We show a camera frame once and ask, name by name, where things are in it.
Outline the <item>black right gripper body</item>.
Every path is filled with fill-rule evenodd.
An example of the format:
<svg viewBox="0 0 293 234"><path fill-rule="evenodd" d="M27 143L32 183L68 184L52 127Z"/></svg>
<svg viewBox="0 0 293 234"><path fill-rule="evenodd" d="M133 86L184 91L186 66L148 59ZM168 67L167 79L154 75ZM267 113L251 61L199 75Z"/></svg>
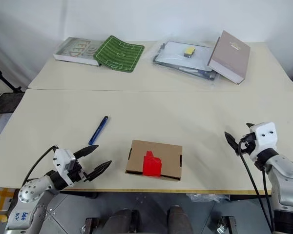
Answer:
<svg viewBox="0 0 293 234"><path fill-rule="evenodd" d="M255 149L255 133L249 133L243 136L239 141L239 155L250 155Z"/></svg>

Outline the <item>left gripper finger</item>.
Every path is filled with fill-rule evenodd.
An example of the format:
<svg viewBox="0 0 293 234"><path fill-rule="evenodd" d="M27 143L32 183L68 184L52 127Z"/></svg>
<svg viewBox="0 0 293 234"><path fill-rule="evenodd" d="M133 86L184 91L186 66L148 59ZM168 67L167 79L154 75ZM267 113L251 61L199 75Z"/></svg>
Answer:
<svg viewBox="0 0 293 234"><path fill-rule="evenodd" d="M84 147L84 148L80 149L79 151L75 152L73 155L74 155L75 159L77 160L81 157L89 155L90 153L95 151L98 147L99 147L99 145L89 145L89 146Z"/></svg>
<svg viewBox="0 0 293 234"><path fill-rule="evenodd" d="M100 176L110 166L111 163L112 163L111 160L105 163L102 163L99 166L97 166L93 172L89 174L85 174L85 181L92 181L98 176Z"/></svg>

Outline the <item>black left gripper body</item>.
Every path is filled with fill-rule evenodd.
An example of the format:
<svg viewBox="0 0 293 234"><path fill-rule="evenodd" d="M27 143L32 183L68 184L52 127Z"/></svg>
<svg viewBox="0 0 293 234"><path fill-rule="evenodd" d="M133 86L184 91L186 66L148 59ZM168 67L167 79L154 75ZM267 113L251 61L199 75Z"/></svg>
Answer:
<svg viewBox="0 0 293 234"><path fill-rule="evenodd" d="M84 171L81 164L77 160L71 160L67 175L71 182L88 181L88 174Z"/></svg>

